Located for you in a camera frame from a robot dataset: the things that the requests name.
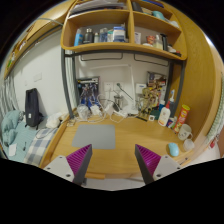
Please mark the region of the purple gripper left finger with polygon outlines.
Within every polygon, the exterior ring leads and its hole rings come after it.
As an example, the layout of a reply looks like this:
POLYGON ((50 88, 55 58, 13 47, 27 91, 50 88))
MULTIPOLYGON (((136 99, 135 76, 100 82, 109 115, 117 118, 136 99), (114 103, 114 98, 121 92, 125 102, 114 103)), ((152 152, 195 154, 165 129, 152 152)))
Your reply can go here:
POLYGON ((92 145, 87 145, 67 157, 59 155, 44 170, 81 186, 91 157, 92 145))

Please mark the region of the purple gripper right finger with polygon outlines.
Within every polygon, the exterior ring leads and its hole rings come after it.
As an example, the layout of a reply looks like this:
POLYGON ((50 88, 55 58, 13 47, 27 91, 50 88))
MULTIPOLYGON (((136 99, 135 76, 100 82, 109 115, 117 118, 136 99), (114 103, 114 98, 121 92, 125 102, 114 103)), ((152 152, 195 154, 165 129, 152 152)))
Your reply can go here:
POLYGON ((155 152, 135 145, 135 156, 145 184, 150 184, 181 169, 169 155, 160 156, 155 152))

